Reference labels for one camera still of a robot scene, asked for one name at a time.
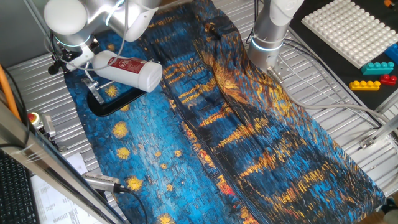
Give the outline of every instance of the white lego baseplate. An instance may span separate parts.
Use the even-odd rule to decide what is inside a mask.
[[[334,0],[302,23],[357,68],[398,41],[394,30],[350,0]]]

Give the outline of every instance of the blue fabric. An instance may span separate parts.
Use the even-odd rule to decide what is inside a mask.
[[[113,32],[96,38],[104,49],[121,43]],[[355,223],[383,203],[378,186],[248,60],[211,2],[158,12],[123,56],[158,60],[164,76],[110,116],[88,109],[82,71],[65,80],[101,170],[137,192],[149,223]],[[130,222],[143,222],[130,195],[116,198]]]

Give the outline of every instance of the red button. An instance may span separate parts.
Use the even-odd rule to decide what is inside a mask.
[[[36,120],[36,116],[35,116],[34,114],[29,113],[29,114],[27,115],[27,117],[29,118],[29,121],[30,121],[30,122],[34,122],[34,121]]]

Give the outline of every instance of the yellow lego brick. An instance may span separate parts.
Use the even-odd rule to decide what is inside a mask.
[[[351,90],[366,90],[366,91],[376,91],[380,89],[380,82],[379,81],[353,81],[349,83],[349,88]]]

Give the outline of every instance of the metal grid table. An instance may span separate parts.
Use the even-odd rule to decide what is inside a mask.
[[[245,41],[254,24],[253,0],[214,0],[213,2],[235,23]],[[288,38],[300,41],[292,32]],[[316,62],[289,47],[283,47],[280,56],[279,72],[289,91],[301,102],[310,105],[332,104],[336,101],[357,104],[358,99],[355,95],[346,86],[340,85],[340,80],[334,74],[329,74],[323,69],[321,72],[318,71],[317,68],[321,66],[315,66]],[[55,142],[67,148],[62,154],[68,157],[80,153],[88,171],[99,174],[101,170],[98,161],[78,118],[63,73],[49,75],[47,69],[51,64],[53,64],[51,55],[46,54],[11,67],[9,71],[22,90],[28,111],[47,113],[51,116],[57,131]],[[398,147],[392,139],[386,138],[366,150],[361,149],[359,145],[361,140],[375,132],[374,128],[378,127],[367,114],[346,108],[307,111],[386,195],[391,195],[398,189],[398,182],[394,182],[398,177]],[[112,207],[126,219],[113,196],[110,193],[106,196]]]

